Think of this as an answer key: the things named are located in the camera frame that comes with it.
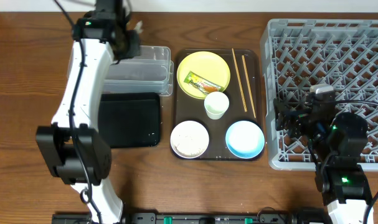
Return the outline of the green snack wrapper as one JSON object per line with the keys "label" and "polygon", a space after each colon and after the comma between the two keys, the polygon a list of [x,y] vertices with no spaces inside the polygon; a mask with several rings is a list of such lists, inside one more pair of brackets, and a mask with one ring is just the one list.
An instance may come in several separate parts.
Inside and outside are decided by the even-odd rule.
{"label": "green snack wrapper", "polygon": [[184,83],[187,83],[194,88],[201,91],[203,94],[208,95],[209,93],[220,91],[221,86],[208,81],[207,79],[195,74],[194,72],[189,72],[184,79]]}

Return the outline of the white tissue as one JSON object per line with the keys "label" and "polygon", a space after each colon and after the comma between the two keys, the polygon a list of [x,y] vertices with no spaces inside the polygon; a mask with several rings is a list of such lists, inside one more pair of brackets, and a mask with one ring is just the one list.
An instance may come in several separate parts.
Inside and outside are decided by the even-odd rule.
{"label": "white tissue", "polygon": [[141,34],[143,32],[143,21],[138,21],[135,25],[134,30],[138,33]]}

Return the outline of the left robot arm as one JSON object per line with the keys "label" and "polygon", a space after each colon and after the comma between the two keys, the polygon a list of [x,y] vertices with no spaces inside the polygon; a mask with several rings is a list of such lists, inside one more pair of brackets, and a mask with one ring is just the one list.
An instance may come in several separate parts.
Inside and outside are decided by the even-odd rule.
{"label": "left robot arm", "polygon": [[69,79],[49,126],[35,140],[52,176],[80,194],[93,223],[120,223],[123,202],[108,178],[111,149],[98,132],[98,111],[109,67],[139,55],[139,37],[127,30],[129,15],[96,9],[72,26]]}

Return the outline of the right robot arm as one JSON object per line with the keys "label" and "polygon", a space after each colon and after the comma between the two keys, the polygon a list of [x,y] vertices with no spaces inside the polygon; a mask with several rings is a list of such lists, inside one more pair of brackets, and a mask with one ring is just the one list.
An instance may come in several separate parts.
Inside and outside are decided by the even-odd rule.
{"label": "right robot arm", "polygon": [[368,124],[354,113],[338,113],[335,95],[333,90],[308,93],[303,110],[291,110],[275,99],[276,129],[285,129],[290,138],[307,138],[328,222],[364,223],[372,194],[359,161]]}

